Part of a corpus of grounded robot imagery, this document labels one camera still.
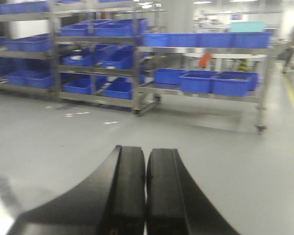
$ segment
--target stainless steel shelf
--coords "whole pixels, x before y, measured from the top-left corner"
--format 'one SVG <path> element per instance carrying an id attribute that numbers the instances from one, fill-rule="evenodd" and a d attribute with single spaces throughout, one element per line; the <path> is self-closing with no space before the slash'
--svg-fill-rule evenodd
<path id="1" fill-rule="evenodd" d="M 50 56 L 51 56 L 51 51 L 46 51 L 46 52 L 8 51 L 7 48 L 0 47 L 0 57 L 47 60 Z"/>
<path id="2" fill-rule="evenodd" d="M 138 47 L 140 52 L 213 53 L 213 54 L 270 54 L 271 48 L 207 48 L 207 47 Z"/>
<path id="3" fill-rule="evenodd" d="M 134 37 L 56 37 L 58 44 L 92 45 L 103 43 L 106 45 L 132 45 Z"/>
<path id="4" fill-rule="evenodd" d="M 1 90 L 13 91 L 13 92 L 23 92 L 30 94 L 50 94 L 52 92 L 52 88 L 41 89 L 35 87 L 23 87 L 23 86 L 15 86 L 7 83 L 0 83 Z"/>
<path id="5" fill-rule="evenodd" d="M 49 12 L 0 15 L 0 22 L 39 21 L 39 20 L 46 20 L 46 19 L 48 19 L 48 17 L 49 17 Z"/>
<path id="6" fill-rule="evenodd" d="M 60 92 L 59 97 L 61 99 L 70 99 L 70 100 L 79 100 L 91 103 L 98 103 L 98 104 L 107 104 L 107 105 L 115 105 L 115 106 L 122 106 L 122 107 L 133 107 L 133 100 L 129 99 L 117 99 L 111 97 L 104 97 L 98 95 L 89 95 L 89 94 L 75 94 L 75 93 L 67 93 L 67 92 Z"/>
<path id="7" fill-rule="evenodd" d="M 215 12 L 215 13 L 202 13 L 202 16 L 216 16 L 216 15 L 233 15 L 233 14 L 245 14 L 245 15 L 257 15 L 257 14 L 278 14 L 283 11 L 242 11 L 242 12 Z"/>
<path id="8" fill-rule="evenodd" d="M 170 85 L 170 84 L 157 84 L 149 83 L 147 85 L 141 86 L 138 88 L 139 93 L 150 93 L 150 94 L 170 94 L 178 96 L 190 96 L 190 97 L 199 97 L 207 99 L 220 99 L 220 100 L 231 100 L 231 101 L 240 101 L 248 103 L 258 103 L 260 98 L 257 96 L 258 92 L 249 92 L 245 97 L 238 96 L 227 96 L 227 95 L 216 95 L 216 94 L 198 94 L 198 93 L 187 93 L 182 92 L 180 86 Z"/>
<path id="9" fill-rule="evenodd" d="M 93 3 L 93 7 L 90 9 L 86 3 L 73 3 L 56 5 L 54 7 L 54 13 L 56 15 L 67 13 L 81 13 L 81 12 L 113 12 L 113 11 L 128 11 L 133 10 L 136 6 L 136 2 L 133 1 L 117 1 L 117 2 L 100 2 Z"/>
<path id="10" fill-rule="evenodd" d="M 59 52 L 60 53 L 69 52 L 76 48 L 77 48 L 76 46 L 60 47 Z M 0 57 L 47 60 L 51 56 L 52 56 L 51 51 L 45 51 L 45 52 L 9 51 L 7 50 L 6 47 L 0 47 Z"/>
<path id="11" fill-rule="evenodd" d="M 121 76 L 121 77 L 134 76 L 133 70 L 103 69 L 103 68 L 96 68 L 96 67 L 81 67 L 81 66 L 67 66 L 67 65 L 59 65 L 58 69 L 59 69 L 59 72 L 61 73 L 107 75 L 107 76 Z"/>

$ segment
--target floor marking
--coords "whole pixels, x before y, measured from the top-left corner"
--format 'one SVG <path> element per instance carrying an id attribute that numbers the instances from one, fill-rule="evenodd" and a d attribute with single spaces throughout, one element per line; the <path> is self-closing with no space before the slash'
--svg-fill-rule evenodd
<path id="1" fill-rule="evenodd" d="M 282 71 L 282 69 L 283 69 L 282 65 L 280 63 L 276 63 L 276 65 L 279 68 L 279 70 Z M 290 99 L 292 106 L 294 108 L 294 91 L 292 89 L 292 86 L 290 84 L 288 77 L 285 74 L 283 75 L 283 82 L 284 82 L 284 86 L 286 88 L 286 91 L 289 95 L 289 99 Z"/>

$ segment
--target wheel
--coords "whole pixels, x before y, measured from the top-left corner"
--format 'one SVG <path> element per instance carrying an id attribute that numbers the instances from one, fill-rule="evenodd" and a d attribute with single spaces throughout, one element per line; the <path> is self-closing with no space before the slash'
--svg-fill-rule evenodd
<path id="1" fill-rule="evenodd" d="M 160 96 L 155 96 L 155 103 L 161 104 L 161 97 Z"/>
<path id="2" fill-rule="evenodd" d="M 141 116 L 141 111 L 140 110 L 133 109 L 132 112 L 133 112 L 134 116 L 136 116 L 136 117 L 140 117 Z"/>
<path id="3" fill-rule="evenodd" d="M 264 132 L 264 130 L 266 130 L 266 126 L 256 126 L 256 128 L 257 128 L 257 130 L 258 130 L 258 134 L 259 135 L 262 135 L 263 134 L 263 132 Z"/>

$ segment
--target epoxy floor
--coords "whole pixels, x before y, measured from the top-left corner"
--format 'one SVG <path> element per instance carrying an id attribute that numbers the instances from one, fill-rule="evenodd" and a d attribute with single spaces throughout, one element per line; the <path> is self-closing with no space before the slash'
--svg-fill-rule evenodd
<path id="1" fill-rule="evenodd" d="M 0 91 L 0 176 L 26 185 L 12 189 L 26 210 L 74 187 L 117 144 L 141 146 L 146 159 L 153 148 L 177 148 L 242 235 L 294 235 L 294 111 L 278 72 L 263 135 L 253 126 L 256 112 L 255 104 L 165 96 L 134 117 Z"/>

